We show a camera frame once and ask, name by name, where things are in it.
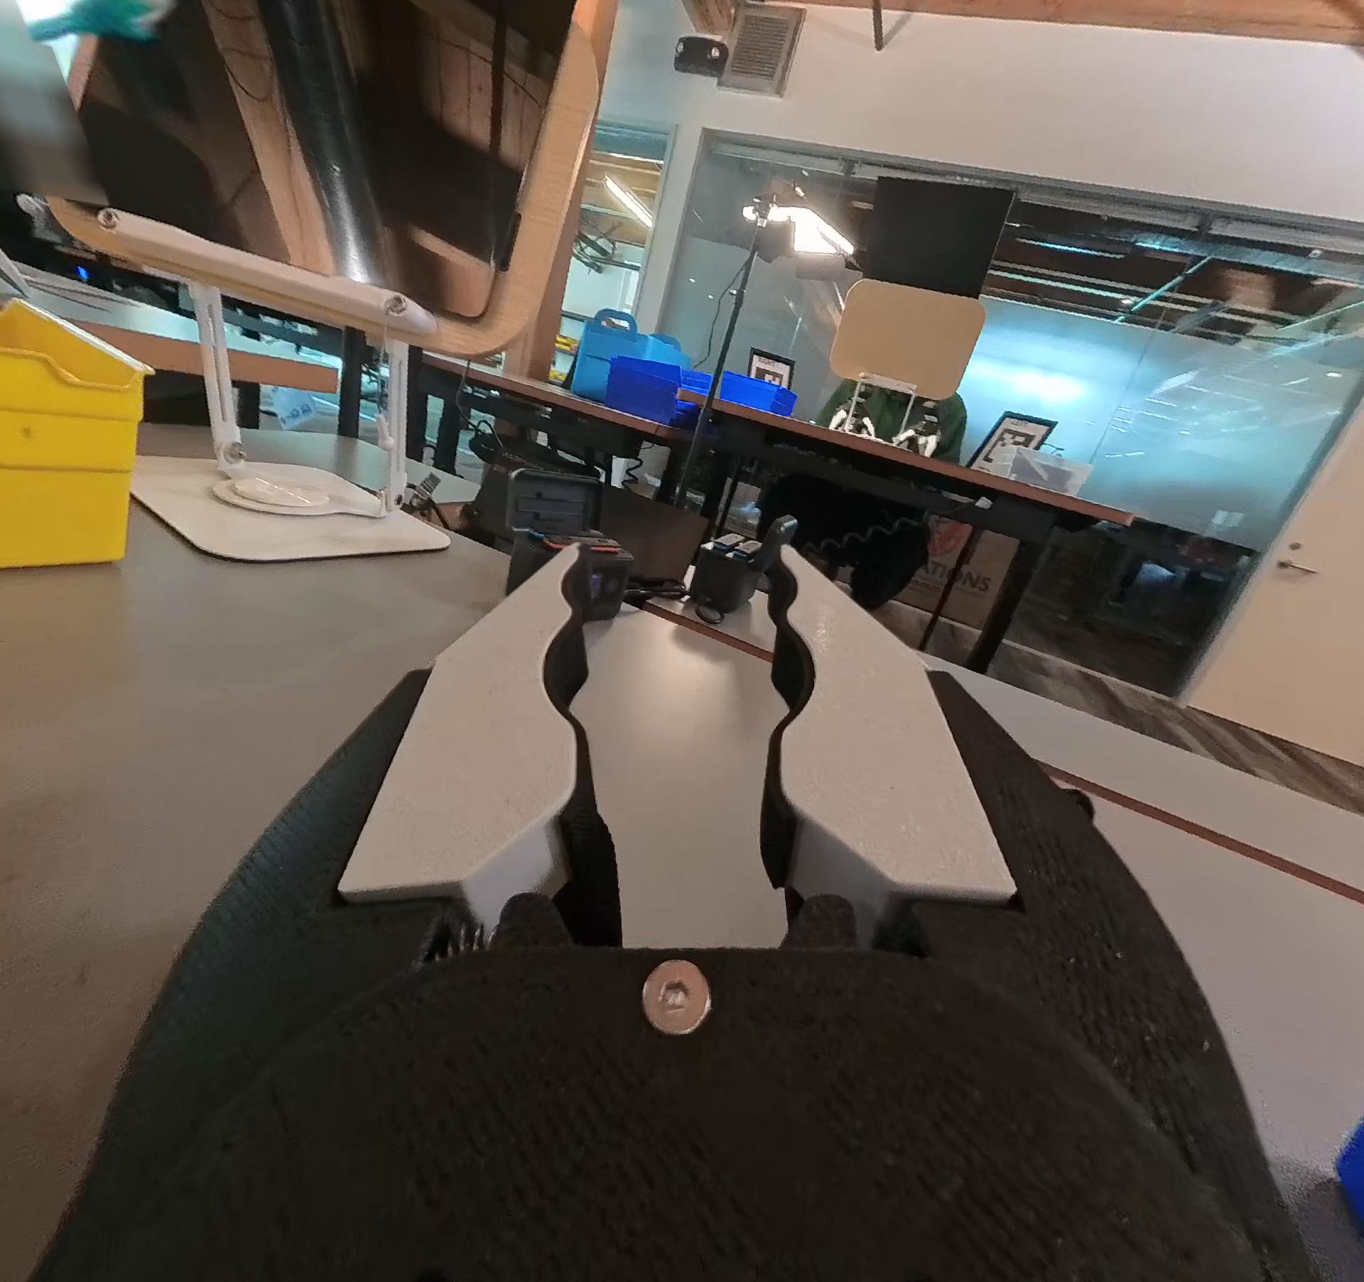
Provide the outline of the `black monitor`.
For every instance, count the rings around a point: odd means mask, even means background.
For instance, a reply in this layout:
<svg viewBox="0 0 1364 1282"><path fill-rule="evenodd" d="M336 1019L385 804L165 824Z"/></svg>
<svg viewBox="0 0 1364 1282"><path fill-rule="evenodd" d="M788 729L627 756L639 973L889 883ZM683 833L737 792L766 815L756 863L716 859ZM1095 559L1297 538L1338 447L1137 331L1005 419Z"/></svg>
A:
<svg viewBox="0 0 1364 1282"><path fill-rule="evenodd" d="M862 276L979 299L1015 189L880 175Z"/></svg>

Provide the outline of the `green pipe cleaner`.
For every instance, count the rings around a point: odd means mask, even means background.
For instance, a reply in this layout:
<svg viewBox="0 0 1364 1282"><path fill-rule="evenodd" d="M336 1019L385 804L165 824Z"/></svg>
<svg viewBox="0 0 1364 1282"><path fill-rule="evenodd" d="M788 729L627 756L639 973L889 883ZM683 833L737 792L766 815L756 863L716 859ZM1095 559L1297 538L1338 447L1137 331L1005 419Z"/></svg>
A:
<svg viewBox="0 0 1364 1282"><path fill-rule="evenodd" d="M150 42L176 6L179 0L77 0L59 14L26 25L34 42L79 36Z"/></svg>

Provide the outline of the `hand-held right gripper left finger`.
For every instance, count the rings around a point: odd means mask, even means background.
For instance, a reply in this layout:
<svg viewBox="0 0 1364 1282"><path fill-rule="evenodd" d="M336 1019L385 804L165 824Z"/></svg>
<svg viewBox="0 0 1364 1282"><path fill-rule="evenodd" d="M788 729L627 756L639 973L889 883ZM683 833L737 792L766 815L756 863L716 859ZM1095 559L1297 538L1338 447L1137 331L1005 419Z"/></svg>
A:
<svg viewBox="0 0 1364 1282"><path fill-rule="evenodd" d="M434 659L340 877L348 903L443 899L494 928L573 881L568 813L592 797L573 701L589 676L592 563L568 544Z"/></svg>

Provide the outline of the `black charger case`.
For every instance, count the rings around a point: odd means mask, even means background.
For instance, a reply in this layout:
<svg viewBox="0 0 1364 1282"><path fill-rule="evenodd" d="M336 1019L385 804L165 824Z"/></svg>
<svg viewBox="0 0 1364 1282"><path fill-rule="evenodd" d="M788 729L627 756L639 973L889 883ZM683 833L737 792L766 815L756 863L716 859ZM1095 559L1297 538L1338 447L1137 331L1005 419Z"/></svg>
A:
<svg viewBox="0 0 1364 1282"><path fill-rule="evenodd" d="M627 597L634 556L602 532L603 483L596 477L519 469L506 481L505 526L513 551L505 593L573 544L585 544L592 561L586 620L613 620Z"/></svg>

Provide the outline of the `small black battery charger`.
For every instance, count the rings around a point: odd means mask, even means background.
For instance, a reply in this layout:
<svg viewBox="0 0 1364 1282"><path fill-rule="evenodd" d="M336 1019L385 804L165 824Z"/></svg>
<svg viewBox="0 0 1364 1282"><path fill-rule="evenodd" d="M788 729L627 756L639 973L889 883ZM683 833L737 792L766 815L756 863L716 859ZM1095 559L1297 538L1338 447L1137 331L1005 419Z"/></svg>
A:
<svg viewBox="0 0 1364 1282"><path fill-rule="evenodd" d="M792 543L798 522L777 518L763 538L722 534L705 543L691 570L689 595L694 614L718 625L725 617L747 605L772 573L782 549Z"/></svg>

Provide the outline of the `white door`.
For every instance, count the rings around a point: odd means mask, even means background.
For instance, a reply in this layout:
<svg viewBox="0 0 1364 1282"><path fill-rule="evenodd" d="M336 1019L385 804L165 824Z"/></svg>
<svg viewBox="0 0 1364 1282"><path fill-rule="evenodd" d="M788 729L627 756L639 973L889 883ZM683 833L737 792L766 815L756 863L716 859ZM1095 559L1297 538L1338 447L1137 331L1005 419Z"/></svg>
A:
<svg viewBox="0 0 1364 1282"><path fill-rule="evenodd" d="M1179 699L1363 765L1363 406L1240 589Z"/></svg>

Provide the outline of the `blue caddy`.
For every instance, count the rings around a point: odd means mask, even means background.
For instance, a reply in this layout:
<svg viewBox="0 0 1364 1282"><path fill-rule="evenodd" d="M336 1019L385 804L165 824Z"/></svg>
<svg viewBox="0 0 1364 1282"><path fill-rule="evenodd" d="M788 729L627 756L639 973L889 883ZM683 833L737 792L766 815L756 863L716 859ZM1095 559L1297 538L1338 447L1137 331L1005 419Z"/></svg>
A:
<svg viewBox="0 0 1364 1282"><path fill-rule="evenodd" d="M586 319L566 387L580 398L606 402L610 360L616 355L691 368L689 354L674 336L639 333L629 311L606 308Z"/></svg>

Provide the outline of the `cardboard box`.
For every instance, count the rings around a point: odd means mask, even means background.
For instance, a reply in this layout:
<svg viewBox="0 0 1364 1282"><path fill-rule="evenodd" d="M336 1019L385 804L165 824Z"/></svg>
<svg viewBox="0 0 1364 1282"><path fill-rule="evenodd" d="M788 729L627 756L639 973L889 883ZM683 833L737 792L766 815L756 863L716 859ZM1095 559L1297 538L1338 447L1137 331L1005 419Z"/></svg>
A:
<svg viewBox="0 0 1364 1282"><path fill-rule="evenodd" d="M952 578L940 619L981 630L998 604L1016 556L1016 541L945 518L929 518L928 526L928 558L897 599L933 613Z"/></svg>

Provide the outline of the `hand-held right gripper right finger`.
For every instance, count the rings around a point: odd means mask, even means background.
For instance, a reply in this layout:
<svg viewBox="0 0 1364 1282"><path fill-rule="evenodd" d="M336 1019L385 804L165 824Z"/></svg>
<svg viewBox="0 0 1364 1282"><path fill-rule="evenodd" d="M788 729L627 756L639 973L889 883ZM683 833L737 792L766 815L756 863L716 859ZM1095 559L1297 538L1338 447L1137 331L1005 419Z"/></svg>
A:
<svg viewBox="0 0 1364 1282"><path fill-rule="evenodd" d="M858 943L920 903L1002 907L1016 883L921 657L783 544L768 570L773 686L760 859L796 899L840 899Z"/></svg>

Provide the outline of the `wooden edged table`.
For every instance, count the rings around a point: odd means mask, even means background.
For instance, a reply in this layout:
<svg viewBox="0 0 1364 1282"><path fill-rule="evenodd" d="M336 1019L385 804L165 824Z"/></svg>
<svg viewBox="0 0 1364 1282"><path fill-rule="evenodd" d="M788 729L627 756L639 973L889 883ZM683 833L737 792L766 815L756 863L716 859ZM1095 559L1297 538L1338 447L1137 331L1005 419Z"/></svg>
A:
<svg viewBox="0 0 1364 1282"><path fill-rule="evenodd" d="M664 447L668 458L654 498L675 504L680 470L691 442L691 432L684 429L629 416L553 383L526 381L434 354L422 355L413 386L413 398L423 394L443 402L434 434L434 469L438 470L455 469L465 419L485 416L526 434L613 459L635 459L647 447Z"/></svg>
<svg viewBox="0 0 1364 1282"><path fill-rule="evenodd" d="M1015 558L998 584L987 622L963 659L963 667L981 676L991 670L1052 541L1100 524L1129 527L1135 522L1135 514L1122 508L705 398L692 389L683 389L680 398L702 409L700 423L689 432L691 458L702 449L716 454L725 467L722 479L731 479L741 459L756 459L782 472L806 472L898 506L921 508L933 518L948 518L970 526L975 537L1012 538Z"/></svg>

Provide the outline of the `beige board on stand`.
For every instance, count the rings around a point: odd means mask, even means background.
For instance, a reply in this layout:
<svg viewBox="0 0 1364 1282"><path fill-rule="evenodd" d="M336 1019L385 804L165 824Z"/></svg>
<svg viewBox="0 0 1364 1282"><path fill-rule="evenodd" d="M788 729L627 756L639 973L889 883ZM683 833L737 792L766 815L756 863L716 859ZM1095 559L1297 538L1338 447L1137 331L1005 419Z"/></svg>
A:
<svg viewBox="0 0 1364 1282"><path fill-rule="evenodd" d="M861 278L848 290L829 366L838 380L885 380L945 398L960 389L984 319L981 299Z"/></svg>

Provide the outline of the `small blue bin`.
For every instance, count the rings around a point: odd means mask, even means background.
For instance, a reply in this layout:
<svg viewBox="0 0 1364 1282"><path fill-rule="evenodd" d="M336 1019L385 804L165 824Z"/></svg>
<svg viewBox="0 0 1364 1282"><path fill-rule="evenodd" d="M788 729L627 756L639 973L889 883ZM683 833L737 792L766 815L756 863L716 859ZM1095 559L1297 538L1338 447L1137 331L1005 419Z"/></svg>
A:
<svg viewBox="0 0 1364 1282"><path fill-rule="evenodd" d="M700 406L680 398L687 366L645 355L609 360L603 404L660 425L691 425Z"/></svg>
<svg viewBox="0 0 1364 1282"><path fill-rule="evenodd" d="M765 416L791 418L798 397L788 386L760 380L756 374L741 374L725 371L718 387L718 402L740 404Z"/></svg>

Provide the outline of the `clear plastic box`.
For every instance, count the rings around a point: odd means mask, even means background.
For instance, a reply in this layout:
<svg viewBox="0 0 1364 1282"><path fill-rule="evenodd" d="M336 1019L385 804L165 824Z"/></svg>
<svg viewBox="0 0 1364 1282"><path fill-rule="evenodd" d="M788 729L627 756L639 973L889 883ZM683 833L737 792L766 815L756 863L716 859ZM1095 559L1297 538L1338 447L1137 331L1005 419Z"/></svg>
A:
<svg viewBox="0 0 1364 1282"><path fill-rule="evenodd" d="M1065 456L1030 449L1025 445L1015 445L1006 458L1009 481L1072 498L1082 493L1095 469L1091 462L1067 459Z"/></svg>

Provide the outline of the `wall vent grille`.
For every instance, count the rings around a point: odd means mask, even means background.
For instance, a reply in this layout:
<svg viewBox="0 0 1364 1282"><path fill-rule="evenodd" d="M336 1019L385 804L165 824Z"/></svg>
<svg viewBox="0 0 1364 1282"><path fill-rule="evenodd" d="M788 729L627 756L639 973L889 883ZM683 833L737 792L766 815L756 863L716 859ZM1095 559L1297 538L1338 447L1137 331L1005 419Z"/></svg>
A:
<svg viewBox="0 0 1364 1282"><path fill-rule="evenodd" d="M718 89L783 97L806 20L806 6L743 3L727 40Z"/></svg>

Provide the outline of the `yellow plastic bin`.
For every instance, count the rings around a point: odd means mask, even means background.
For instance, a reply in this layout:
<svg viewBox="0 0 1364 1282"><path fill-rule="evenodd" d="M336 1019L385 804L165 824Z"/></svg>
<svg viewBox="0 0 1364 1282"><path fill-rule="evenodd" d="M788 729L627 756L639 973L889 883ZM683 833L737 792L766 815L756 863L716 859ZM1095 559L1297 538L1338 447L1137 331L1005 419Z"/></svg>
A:
<svg viewBox="0 0 1364 1282"><path fill-rule="evenodd" d="M149 374L74 324L4 303L4 570L124 559Z"/></svg>

